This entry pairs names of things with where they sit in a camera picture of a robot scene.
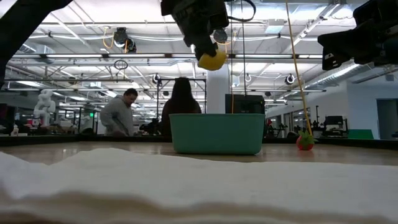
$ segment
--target white robot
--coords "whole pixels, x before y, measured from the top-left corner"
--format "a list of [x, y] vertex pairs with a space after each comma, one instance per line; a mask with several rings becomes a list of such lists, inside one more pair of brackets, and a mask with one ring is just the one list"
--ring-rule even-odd
[[55, 102], [51, 100], [52, 91], [42, 90], [39, 95], [35, 109], [33, 110], [33, 126], [40, 124], [40, 118], [43, 118], [42, 126], [48, 126], [50, 122], [50, 113], [55, 112]]

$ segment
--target wooden table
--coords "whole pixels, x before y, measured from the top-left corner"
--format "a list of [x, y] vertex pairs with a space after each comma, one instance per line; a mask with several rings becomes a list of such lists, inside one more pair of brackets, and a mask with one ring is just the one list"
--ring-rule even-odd
[[344, 164], [373, 164], [398, 166], [398, 151], [365, 149], [318, 144], [313, 151], [298, 151], [294, 144], [263, 144], [262, 152], [256, 156], [206, 156], [180, 155], [171, 143], [136, 142], [71, 142], [65, 144], [42, 144], [14, 147], [0, 147], [0, 151], [29, 162], [53, 164], [80, 151], [97, 148], [118, 148], [135, 153], [185, 156], [213, 161], [236, 162], [337, 162]]

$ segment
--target pillar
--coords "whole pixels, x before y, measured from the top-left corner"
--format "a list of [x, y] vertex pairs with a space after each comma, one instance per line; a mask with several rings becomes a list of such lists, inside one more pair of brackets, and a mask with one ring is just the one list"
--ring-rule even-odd
[[230, 94], [231, 81], [228, 64], [217, 71], [207, 71], [207, 113], [225, 113], [225, 94]]

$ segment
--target white cloth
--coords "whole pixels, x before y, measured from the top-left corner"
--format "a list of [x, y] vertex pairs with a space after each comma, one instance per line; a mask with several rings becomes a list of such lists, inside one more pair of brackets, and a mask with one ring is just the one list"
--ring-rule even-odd
[[79, 152], [58, 164], [0, 153], [0, 223], [395, 223], [398, 167], [238, 163]]

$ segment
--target monitor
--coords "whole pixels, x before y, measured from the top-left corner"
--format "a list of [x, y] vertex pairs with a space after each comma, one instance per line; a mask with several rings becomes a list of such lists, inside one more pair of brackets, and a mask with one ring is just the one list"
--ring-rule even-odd
[[232, 100], [234, 101], [233, 113], [266, 113], [266, 102], [259, 95], [231, 95], [225, 94], [225, 113], [232, 113]]

